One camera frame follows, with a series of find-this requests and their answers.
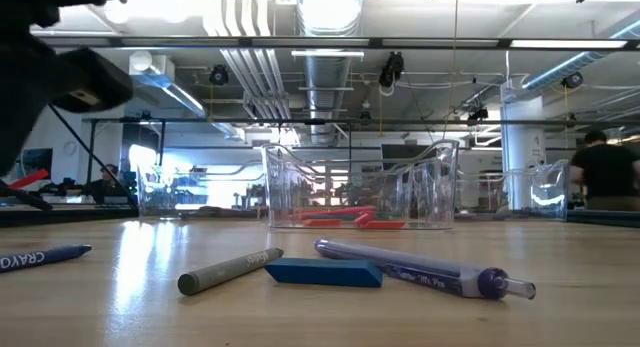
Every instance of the wooden table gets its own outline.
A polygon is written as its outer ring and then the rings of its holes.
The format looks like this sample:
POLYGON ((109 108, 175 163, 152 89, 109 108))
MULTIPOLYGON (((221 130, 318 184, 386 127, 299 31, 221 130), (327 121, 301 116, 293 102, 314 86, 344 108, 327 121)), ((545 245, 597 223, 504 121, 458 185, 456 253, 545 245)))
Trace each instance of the wooden table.
POLYGON ((0 253, 89 243, 85 256, 0 276, 2 346, 637 346, 640 231, 465 223, 451 231, 278 230, 255 222, 99 221, 0 230, 0 253), (269 246, 317 257, 320 237, 506 269, 533 301, 279 285, 263 270, 194 297, 186 271, 269 246))

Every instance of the ceiling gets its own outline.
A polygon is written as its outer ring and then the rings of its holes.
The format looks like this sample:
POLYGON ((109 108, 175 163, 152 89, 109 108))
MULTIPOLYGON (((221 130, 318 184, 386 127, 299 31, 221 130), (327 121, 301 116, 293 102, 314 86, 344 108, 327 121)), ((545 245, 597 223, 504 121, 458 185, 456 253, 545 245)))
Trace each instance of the ceiling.
MULTIPOLYGON (((296 35, 296 7, 271 0, 269 19, 271 31, 276 35, 296 35)), ((624 27, 622 21, 640 20, 640 0, 602 2, 586 0, 459 0, 457 11, 457 37, 497 38, 606 38, 611 31, 624 27)), ((130 18, 126 23, 110 22, 102 8, 72 7, 62 10, 62 21, 50 30, 59 33, 108 33, 144 36, 206 36, 198 8, 212 8, 207 1, 198 1, 189 10, 184 22, 169 23, 144 14, 130 18)), ((361 34, 368 37, 453 37, 456 21, 455 0, 364 0, 361 34)), ((506 73, 504 51, 402 51, 405 59, 405 84, 413 88, 397 87, 391 97, 382 97, 375 85, 367 87, 362 80, 377 81, 377 76, 390 51, 367 50, 364 58, 353 59, 348 82, 354 91, 346 92, 341 117, 357 117, 367 100, 374 118, 380 113, 386 118, 444 118, 451 106, 458 106, 475 91, 506 73), (456 88, 434 89, 429 83, 455 82, 456 88)), ((128 70, 131 51, 101 50, 104 56, 128 70)), ((173 49, 158 52, 170 56, 177 68, 180 82, 203 104, 212 108, 217 117, 246 117, 244 110, 233 104, 208 104, 213 96, 218 99, 240 99, 242 88, 231 76, 223 87, 212 87, 208 82, 210 68, 225 64, 216 49, 173 49)), ((305 86, 302 58, 291 56, 291 50, 276 51, 280 69, 289 94, 302 95, 298 87, 305 86)), ((517 51, 509 54, 510 75, 517 83, 526 75, 538 74, 557 65, 575 53, 517 51)), ((640 105, 640 86, 636 86, 640 70, 640 54, 620 52, 598 61, 581 72, 585 86, 569 91, 565 98, 561 86, 544 88, 545 113, 548 118, 564 118, 567 111, 578 113, 579 118, 611 118, 612 113, 626 111, 640 105), (614 96, 625 97, 615 103, 614 96)), ((148 109, 154 117, 188 117, 182 108, 161 91, 140 87, 141 95, 127 107, 135 115, 148 109)), ((486 103, 498 102, 489 99, 486 103)), ((294 110, 294 117, 307 117, 308 112, 294 110)), ((202 126, 202 131, 214 130, 202 126)))

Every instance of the clear plastic container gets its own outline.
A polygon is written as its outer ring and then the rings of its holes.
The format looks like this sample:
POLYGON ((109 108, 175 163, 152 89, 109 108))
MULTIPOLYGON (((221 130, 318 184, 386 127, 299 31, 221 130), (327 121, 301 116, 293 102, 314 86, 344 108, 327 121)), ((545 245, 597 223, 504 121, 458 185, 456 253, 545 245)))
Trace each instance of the clear plastic container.
POLYGON ((158 166, 138 169, 141 216, 177 217, 204 206, 247 210, 266 203, 260 160, 217 166, 216 172, 176 172, 158 166))
POLYGON ((459 173, 457 183, 458 220, 567 216, 567 161, 507 173, 459 173))
POLYGON ((454 216, 458 141, 415 158, 302 160, 262 148, 271 227, 447 229, 454 216), (382 170, 384 164, 395 164, 382 170))

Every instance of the blue block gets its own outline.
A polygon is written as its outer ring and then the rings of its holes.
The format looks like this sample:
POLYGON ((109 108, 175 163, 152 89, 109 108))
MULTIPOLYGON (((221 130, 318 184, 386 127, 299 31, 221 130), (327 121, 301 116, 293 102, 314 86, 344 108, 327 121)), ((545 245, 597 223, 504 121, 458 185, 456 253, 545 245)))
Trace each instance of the blue block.
POLYGON ((382 286, 382 272, 369 261, 279 258, 264 269, 280 283, 382 286))

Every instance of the blue crayon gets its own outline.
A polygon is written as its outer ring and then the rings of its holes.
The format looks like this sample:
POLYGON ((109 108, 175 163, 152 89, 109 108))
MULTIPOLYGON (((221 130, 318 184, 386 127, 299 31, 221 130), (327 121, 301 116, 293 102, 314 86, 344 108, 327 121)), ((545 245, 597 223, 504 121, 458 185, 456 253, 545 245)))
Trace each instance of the blue crayon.
POLYGON ((34 251, 0 256, 0 273, 78 258, 91 251, 89 245, 69 245, 46 251, 34 251))

